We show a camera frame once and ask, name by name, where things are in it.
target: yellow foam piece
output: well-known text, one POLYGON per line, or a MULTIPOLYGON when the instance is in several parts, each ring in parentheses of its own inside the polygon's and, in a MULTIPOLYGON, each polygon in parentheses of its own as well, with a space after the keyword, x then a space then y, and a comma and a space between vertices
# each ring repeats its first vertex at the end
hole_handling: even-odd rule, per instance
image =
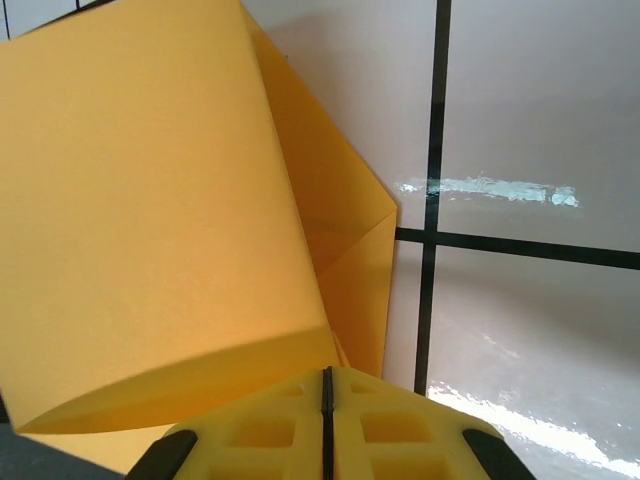
POLYGON ((126 471, 310 368, 381 375, 396 206, 236 0, 122 0, 0 62, 18 433, 126 471))
MULTIPOLYGON (((351 368, 333 368, 338 479, 487 480, 462 435, 487 423, 351 368)), ((322 372, 174 426, 198 441, 176 480, 312 480, 322 473, 322 372)))

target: gray floor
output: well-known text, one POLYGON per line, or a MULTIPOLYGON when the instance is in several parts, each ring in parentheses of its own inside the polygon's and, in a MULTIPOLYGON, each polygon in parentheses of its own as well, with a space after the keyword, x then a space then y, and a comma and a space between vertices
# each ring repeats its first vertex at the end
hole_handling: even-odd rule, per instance
POLYGON ((13 434, 0 425, 0 480, 116 480, 120 475, 13 434))

